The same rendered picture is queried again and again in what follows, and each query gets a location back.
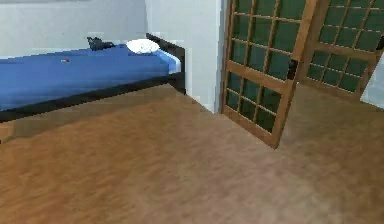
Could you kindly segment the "white pillow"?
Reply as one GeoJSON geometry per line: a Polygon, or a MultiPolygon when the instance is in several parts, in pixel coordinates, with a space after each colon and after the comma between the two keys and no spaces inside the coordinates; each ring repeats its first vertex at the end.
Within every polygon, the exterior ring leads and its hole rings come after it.
{"type": "Polygon", "coordinates": [[[149,39],[135,39],[126,42],[127,48],[136,54],[153,53],[160,49],[160,46],[149,39]]]}

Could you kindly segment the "wooden door with green panes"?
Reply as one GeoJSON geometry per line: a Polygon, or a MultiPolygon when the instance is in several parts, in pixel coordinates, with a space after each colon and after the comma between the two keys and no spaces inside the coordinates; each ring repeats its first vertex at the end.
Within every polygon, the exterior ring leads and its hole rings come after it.
{"type": "Polygon", "coordinates": [[[277,148],[317,0],[228,0],[220,112],[277,148]],[[291,59],[296,76],[287,78],[291,59]]]}
{"type": "Polygon", "coordinates": [[[384,52],[384,0],[317,0],[299,82],[357,101],[384,52]]]}

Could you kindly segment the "blue bed with black frame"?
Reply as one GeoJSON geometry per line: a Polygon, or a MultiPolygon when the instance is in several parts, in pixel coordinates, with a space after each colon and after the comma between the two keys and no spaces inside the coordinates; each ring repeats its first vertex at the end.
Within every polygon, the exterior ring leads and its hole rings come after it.
{"type": "Polygon", "coordinates": [[[169,84],[184,94],[184,48],[147,34],[160,49],[126,45],[0,59],[0,123],[169,84]]]}

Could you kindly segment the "black lumpy object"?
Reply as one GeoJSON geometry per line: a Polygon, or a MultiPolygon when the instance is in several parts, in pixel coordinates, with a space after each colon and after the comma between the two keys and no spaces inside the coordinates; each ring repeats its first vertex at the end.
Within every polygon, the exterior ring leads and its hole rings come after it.
{"type": "Polygon", "coordinates": [[[88,41],[88,44],[89,44],[92,51],[104,50],[104,49],[108,49],[108,48],[113,48],[115,46],[114,43],[103,42],[98,37],[94,37],[94,38],[88,37],[87,41],[88,41]]]}

